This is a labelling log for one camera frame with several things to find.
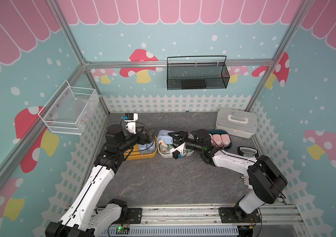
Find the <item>pink pencil sharpener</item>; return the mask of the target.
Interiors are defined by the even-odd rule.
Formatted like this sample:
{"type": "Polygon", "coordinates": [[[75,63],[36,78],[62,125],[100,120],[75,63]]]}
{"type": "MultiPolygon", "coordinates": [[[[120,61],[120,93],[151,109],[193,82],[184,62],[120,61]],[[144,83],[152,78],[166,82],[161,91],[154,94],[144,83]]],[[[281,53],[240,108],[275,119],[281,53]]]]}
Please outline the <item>pink pencil sharpener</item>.
{"type": "Polygon", "coordinates": [[[222,148],[223,147],[223,141],[220,134],[213,134],[212,135],[212,142],[214,144],[214,147],[222,148]]]}
{"type": "Polygon", "coordinates": [[[231,144],[231,139],[229,134],[221,134],[222,148],[227,148],[231,144]]]}

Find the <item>dark teal storage box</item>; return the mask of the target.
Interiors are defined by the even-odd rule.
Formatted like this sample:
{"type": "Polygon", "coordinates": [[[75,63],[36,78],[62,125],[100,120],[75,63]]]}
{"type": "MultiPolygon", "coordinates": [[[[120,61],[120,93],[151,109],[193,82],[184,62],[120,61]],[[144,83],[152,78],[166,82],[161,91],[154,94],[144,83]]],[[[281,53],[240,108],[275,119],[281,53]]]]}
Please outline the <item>dark teal storage box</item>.
{"type": "Polygon", "coordinates": [[[221,129],[209,130],[208,134],[214,147],[230,149],[232,147],[231,137],[228,132],[221,129]]]}

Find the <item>blue pencil sharpener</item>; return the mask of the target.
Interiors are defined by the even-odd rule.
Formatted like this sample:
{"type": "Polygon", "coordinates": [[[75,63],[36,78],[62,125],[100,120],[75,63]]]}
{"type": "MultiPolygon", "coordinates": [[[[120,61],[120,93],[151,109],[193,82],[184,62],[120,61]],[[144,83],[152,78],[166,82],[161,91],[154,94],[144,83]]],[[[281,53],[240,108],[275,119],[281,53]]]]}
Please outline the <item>blue pencil sharpener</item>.
{"type": "Polygon", "coordinates": [[[173,131],[169,131],[169,130],[160,130],[158,133],[158,144],[159,144],[159,148],[167,148],[168,145],[172,145],[173,144],[173,138],[169,135],[169,133],[171,133],[173,131]]]}
{"type": "Polygon", "coordinates": [[[139,144],[138,150],[141,155],[152,154],[156,151],[156,143],[152,142],[152,143],[146,143],[144,145],[139,144]]]}

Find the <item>yellow plastic storage box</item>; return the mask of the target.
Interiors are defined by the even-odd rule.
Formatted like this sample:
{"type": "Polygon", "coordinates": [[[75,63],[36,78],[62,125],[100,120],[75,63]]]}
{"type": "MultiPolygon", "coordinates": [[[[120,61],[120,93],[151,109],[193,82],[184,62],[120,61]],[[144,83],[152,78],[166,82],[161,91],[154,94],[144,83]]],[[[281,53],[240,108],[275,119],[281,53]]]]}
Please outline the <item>yellow plastic storage box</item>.
{"type": "Polygon", "coordinates": [[[136,144],[133,149],[129,149],[124,152],[125,157],[130,154],[127,160],[140,160],[153,158],[157,154],[156,139],[152,143],[144,145],[136,144]]]}

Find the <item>white plastic storage box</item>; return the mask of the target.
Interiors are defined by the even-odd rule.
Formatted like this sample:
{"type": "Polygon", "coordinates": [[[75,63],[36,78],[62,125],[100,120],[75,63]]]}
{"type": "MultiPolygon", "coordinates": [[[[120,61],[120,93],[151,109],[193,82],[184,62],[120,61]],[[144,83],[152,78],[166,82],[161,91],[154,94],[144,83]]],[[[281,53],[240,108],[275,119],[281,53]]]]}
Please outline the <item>white plastic storage box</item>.
{"type": "Polygon", "coordinates": [[[163,158],[172,158],[172,156],[169,153],[170,149],[172,149],[172,148],[173,148],[172,145],[168,145],[167,148],[160,149],[159,145],[158,145],[158,152],[163,158]]]}

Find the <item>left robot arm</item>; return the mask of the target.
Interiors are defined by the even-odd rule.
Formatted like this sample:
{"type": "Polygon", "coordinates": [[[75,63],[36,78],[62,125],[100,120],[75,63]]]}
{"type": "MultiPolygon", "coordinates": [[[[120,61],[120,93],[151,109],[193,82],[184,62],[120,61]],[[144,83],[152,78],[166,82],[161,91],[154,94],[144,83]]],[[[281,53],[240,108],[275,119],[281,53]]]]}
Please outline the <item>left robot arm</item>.
{"type": "Polygon", "coordinates": [[[121,164],[134,151],[134,146],[151,144],[155,136],[144,124],[129,128],[127,133],[121,124],[113,124],[108,127],[105,137],[106,142],[84,187],[60,220],[48,224],[47,237],[97,237],[113,223],[127,219],[127,202],[119,199],[111,200],[97,215],[92,216],[92,213],[121,164]]]}

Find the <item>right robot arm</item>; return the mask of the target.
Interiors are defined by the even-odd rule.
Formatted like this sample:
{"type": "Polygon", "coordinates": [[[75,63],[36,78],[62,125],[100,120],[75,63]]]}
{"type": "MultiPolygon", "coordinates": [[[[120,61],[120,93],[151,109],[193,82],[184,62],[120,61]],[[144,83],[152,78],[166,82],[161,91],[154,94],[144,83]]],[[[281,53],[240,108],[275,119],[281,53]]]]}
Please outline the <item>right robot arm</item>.
{"type": "Polygon", "coordinates": [[[226,152],[213,141],[205,129],[199,129],[193,137],[186,131],[169,132],[179,146],[170,150],[174,159],[184,157],[186,151],[200,151],[202,161],[214,167],[235,171],[249,180],[252,190],[243,196],[232,208],[231,215],[239,222],[249,217],[265,204],[273,204],[277,198],[286,198],[283,190],[288,182],[273,161],[264,155],[240,156],[226,152]]]}

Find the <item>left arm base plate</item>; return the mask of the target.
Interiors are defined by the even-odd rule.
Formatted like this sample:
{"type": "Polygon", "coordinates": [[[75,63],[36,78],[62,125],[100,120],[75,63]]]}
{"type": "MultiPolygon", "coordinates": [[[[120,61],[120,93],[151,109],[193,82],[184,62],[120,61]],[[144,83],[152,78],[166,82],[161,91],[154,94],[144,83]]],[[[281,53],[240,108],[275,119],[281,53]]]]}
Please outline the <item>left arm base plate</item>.
{"type": "Polygon", "coordinates": [[[121,223],[126,224],[140,224],[142,218],[142,208],[128,208],[125,217],[122,219],[121,223]]]}

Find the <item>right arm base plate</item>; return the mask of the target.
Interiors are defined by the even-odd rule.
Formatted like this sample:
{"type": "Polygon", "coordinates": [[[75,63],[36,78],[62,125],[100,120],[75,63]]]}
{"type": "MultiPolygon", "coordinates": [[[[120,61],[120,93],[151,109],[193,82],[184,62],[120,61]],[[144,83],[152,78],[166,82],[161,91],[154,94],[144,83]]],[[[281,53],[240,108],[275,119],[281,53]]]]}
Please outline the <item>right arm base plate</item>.
{"type": "Polygon", "coordinates": [[[218,213],[221,218],[221,222],[225,223],[250,223],[257,224],[261,223],[261,214],[258,209],[254,210],[250,214],[244,213],[241,209],[235,207],[220,207],[218,208],[218,213]]]}

